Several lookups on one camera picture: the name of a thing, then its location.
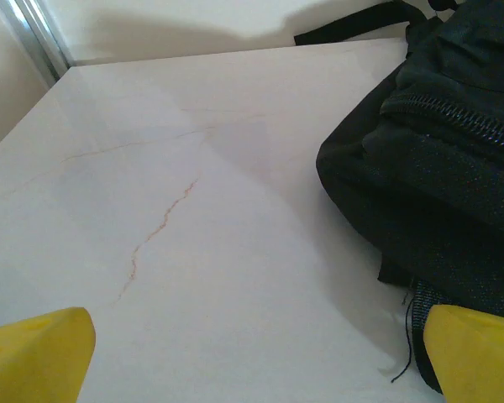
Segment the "table surface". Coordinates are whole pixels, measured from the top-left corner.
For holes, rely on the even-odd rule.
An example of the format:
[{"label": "table surface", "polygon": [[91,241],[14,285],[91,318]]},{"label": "table surface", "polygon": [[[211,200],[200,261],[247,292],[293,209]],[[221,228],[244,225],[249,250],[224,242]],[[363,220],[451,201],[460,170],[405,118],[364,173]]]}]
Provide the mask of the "table surface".
[{"label": "table surface", "polygon": [[441,402],[315,171],[398,39],[73,68],[0,143],[0,325],[67,306],[79,402]]}]

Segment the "black zipper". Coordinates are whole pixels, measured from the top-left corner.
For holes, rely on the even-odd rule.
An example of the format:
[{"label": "black zipper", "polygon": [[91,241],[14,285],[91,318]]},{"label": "black zipper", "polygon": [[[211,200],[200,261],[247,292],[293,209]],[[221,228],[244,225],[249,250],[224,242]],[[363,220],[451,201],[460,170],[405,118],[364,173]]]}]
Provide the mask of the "black zipper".
[{"label": "black zipper", "polygon": [[446,124],[476,141],[504,151],[504,122],[430,95],[400,94],[386,99],[381,115],[417,115]]}]

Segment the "black strap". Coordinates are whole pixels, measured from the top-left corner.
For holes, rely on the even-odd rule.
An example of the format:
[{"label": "black strap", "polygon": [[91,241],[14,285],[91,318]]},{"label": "black strap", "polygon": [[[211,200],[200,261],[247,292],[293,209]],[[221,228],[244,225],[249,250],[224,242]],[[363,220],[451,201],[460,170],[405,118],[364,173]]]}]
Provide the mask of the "black strap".
[{"label": "black strap", "polygon": [[459,4],[455,0],[428,0],[429,5],[435,11],[457,10]]},{"label": "black strap", "polygon": [[328,154],[336,150],[340,140],[343,140],[343,144],[360,144],[366,134],[377,128],[381,119],[381,105],[396,89],[396,76],[402,67],[403,64],[399,65],[354,107],[325,140],[319,150],[318,160],[328,159]]},{"label": "black strap", "polygon": [[420,9],[402,1],[381,3],[350,14],[321,28],[297,35],[295,44],[297,46],[332,44],[375,29],[407,21],[411,26],[416,26],[426,22],[427,19]]},{"label": "black strap", "polygon": [[398,285],[400,287],[409,287],[414,276],[407,270],[403,269],[393,260],[388,259],[384,254],[381,261],[381,269],[379,270],[378,281],[385,284]]},{"label": "black strap", "polygon": [[405,29],[405,38],[407,39],[407,57],[416,50],[418,45],[423,42],[435,29],[440,27],[443,21],[439,17],[430,18],[428,21],[418,25],[408,25]]}]

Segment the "backpack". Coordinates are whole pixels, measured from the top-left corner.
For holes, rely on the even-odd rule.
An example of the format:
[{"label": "backpack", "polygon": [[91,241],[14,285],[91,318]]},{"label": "backpack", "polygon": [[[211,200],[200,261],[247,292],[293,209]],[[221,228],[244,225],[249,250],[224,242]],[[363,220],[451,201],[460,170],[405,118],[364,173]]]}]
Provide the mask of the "backpack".
[{"label": "backpack", "polygon": [[504,0],[430,3],[457,10],[443,23],[383,3],[296,43],[410,22],[407,59],[325,140],[317,170],[339,210],[382,252],[379,280],[413,290],[415,359],[440,391],[423,343],[431,306],[504,317]]}]

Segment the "yellow object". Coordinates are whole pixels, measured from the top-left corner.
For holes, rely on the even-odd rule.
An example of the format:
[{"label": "yellow object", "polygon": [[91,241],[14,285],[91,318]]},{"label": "yellow object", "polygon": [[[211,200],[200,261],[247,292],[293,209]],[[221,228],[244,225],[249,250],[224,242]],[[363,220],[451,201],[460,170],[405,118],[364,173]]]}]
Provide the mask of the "yellow object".
[{"label": "yellow object", "polygon": [[424,342],[448,403],[504,403],[504,318],[436,305]]},{"label": "yellow object", "polygon": [[94,348],[83,308],[0,327],[0,403],[74,403]]}]

